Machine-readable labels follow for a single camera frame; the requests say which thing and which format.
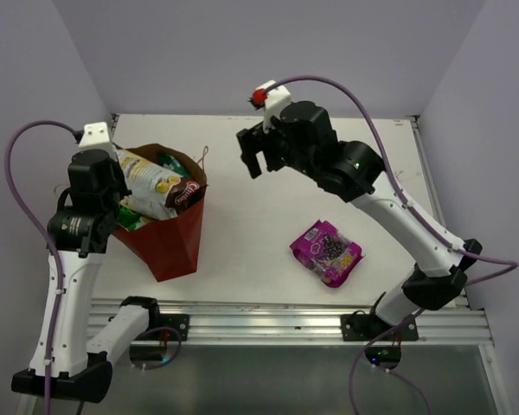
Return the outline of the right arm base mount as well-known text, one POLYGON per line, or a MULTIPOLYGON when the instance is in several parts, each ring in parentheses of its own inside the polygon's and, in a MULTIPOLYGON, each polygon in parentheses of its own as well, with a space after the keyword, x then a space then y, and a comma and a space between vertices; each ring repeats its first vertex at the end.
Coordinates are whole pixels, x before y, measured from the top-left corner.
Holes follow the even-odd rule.
POLYGON ((415 315, 411 315, 397 326, 382 321, 373 312, 366 313, 363 310, 342 314, 339 319, 345 342, 370 342, 384 333, 386 335, 381 338, 383 342, 416 342, 420 338, 415 315))

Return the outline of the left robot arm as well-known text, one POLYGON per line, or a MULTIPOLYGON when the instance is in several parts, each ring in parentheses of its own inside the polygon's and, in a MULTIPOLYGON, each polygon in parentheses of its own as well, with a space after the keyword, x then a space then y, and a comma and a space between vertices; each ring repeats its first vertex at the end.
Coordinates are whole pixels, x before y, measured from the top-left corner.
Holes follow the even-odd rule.
POLYGON ((150 340, 163 327, 157 300, 128 297, 115 317, 87 339, 93 287, 121 200, 130 192, 113 151, 83 150, 67 168, 70 186, 48 222, 49 286, 42 331, 28 368, 11 388, 24 393, 99 403, 115 363, 138 336, 150 340))

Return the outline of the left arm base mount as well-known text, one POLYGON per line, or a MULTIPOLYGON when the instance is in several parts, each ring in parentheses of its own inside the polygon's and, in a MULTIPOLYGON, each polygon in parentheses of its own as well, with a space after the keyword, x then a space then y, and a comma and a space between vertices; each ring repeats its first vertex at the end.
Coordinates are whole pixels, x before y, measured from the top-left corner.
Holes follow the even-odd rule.
MULTIPOLYGON (((188 314, 162 314, 159 319, 158 327, 169 327, 174 329, 180 336, 181 341, 188 339, 190 316, 188 314)), ((177 336, 168 330, 161 330, 147 335, 147 338, 167 344, 170 341, 177 342, 177 336)))

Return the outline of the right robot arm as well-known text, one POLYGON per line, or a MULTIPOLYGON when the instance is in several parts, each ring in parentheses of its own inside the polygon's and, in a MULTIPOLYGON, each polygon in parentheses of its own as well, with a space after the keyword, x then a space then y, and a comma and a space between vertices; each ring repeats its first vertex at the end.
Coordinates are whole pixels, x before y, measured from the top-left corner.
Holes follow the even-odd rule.
POLYGON ((270 171, 296 170, 371 217, 415 261, 409 274, 373 306, 368 318, 372 336, 388 339, 406 317, 418 310, 440 310, 461 293, 465 272, 474 263, 465 254, 479 254, 480 243, 460 239, 409 198, 369 145, 339 140, 324 108, 299 101, 269 121, 269 127, 257 124, 236 135, 252 178, 261 173, 258 154, 270 171))

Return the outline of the purple candy bag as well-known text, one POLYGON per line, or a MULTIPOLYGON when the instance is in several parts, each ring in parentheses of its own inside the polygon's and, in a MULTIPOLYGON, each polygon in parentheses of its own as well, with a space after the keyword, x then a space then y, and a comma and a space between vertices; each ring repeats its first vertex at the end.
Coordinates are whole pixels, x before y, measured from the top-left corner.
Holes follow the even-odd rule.
POLYGON ((328 221, 317 220, 290 244, 294 258, 332 289, 341 287, 364 258, 362 248, 328 221))

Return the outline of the green white chips bag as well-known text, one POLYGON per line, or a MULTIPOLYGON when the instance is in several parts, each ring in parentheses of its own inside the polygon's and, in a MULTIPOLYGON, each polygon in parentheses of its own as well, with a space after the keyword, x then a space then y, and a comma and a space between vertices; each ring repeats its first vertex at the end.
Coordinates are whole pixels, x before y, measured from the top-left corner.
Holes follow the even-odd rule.
POLYGON ((120 206, 118 225, 128 232, 135 231, 154 221, 154 219, 134 212, 123 205, 120 206))

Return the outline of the red brown paper bag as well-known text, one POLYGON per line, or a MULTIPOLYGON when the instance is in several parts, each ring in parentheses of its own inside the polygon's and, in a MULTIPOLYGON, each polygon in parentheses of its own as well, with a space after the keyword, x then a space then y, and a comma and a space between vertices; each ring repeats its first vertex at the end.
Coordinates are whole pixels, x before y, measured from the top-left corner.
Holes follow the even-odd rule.
POLYGON ((130 151, 157 165, 157 153, 167 152, 179 160, 192 175, 190 179, 198 182, 201 189, 177 217, 155 220, 132 232, 117 225, 114 236, 148 266, 158 282, 196 272, 207 188, 204 167, 181 151, 160 144, 146 144, 122 150, 130 151))

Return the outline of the brown yellow chips bag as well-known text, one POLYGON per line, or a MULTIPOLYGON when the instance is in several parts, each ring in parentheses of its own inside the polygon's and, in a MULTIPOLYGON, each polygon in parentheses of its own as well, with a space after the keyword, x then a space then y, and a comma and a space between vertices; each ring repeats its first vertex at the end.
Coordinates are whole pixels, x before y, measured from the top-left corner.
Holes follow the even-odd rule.
POLYGON ((131 191, 120 204, 133 212, 153 220, 173 219, 201 189, 198 182, 130 151, 116 149, 115 153, 131 191))

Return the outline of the dark green snack bag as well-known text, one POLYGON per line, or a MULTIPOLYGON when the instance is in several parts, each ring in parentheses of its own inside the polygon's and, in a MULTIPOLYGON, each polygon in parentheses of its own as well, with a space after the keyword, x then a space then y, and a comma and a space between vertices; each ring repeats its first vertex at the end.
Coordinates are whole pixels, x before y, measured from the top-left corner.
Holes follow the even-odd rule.
POLYGON ((188 170, 179 162, 179 160, 171 154, 163 151, 157 153, 157 162, 160 166, 165 169, 169 169, 177 173, 180 176, 191 178, 192 175, 188 170))

